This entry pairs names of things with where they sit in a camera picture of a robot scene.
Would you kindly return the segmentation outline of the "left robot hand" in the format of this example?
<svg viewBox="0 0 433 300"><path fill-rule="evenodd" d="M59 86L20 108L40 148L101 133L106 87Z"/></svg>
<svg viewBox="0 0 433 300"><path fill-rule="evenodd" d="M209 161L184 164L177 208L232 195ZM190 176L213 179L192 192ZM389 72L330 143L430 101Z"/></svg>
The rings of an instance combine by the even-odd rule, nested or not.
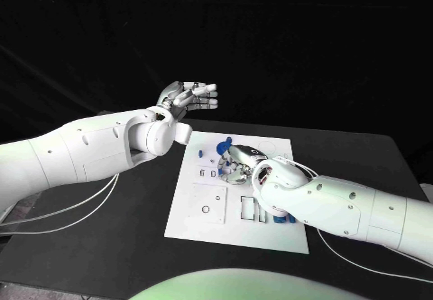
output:
<svg viewBox="0 0 433 300"><path fill-rule="evenodd" d="M180 121L189 111L218 108L216 84L174 81L163 90L156 106Z"/></svg>

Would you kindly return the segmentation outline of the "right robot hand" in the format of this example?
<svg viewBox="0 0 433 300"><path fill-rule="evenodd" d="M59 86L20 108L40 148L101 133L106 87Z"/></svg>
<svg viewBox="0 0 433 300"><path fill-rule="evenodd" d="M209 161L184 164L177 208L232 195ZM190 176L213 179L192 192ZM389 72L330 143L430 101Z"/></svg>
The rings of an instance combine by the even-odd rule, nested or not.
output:
<svg viewBox="0 0 433 300"><path fill-rule="evenodd" d="M231 185L241 185L252 176L258 163L267 155L245 145L231 145L218 161L218 178Z"/></svg>

